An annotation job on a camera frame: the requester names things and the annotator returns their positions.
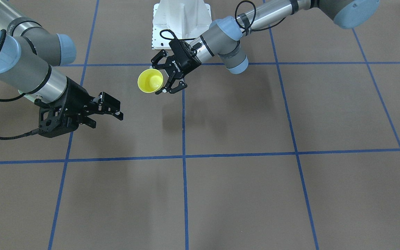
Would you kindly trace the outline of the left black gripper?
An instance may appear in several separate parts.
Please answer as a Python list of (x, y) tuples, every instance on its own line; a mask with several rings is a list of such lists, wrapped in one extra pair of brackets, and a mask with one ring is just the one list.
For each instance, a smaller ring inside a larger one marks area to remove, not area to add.
[[(183, 78), (201, 65), (197, 51), (189, 43), (173, 39), (169, 42), (169, 45), (173, 52), (172, 56), (168, 57), (168, 52), (162, 49), (151, 58), (150, 68), (165, 70), (169, 77), (165, 85), (155, 92), (156, 95), (163, 92), (174, 94), (185, 89), (187, 84)], [(160, 64), (160, 61), (164, 58), (167, 58), (166, 62)]]

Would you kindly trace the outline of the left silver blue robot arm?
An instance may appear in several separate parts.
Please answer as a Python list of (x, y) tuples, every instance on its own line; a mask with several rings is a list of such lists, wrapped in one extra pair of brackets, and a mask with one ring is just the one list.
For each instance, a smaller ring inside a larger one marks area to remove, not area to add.
[(364, 23), (379, 5), (379, 0), (270, 0), (248, 12), (235, 11), (234, 16), (216, 19), (205, 31), (190, 38), (180, 39), (172, 30), (161, 30), (160, 35), (172, 35), (168, 41), (173, 55), (168, 56), (162, 49), (151, 59), (156, 74), (146, 83), (150, 87), (147, 93), (173, 94), (183, 90), (187, 87), (185, 76), (216, 55), (231, 73), (242, 73), (249, 60), (241, 49), (241, 38), (275, 27), (300, 10), (318, 8), (347, 30)]

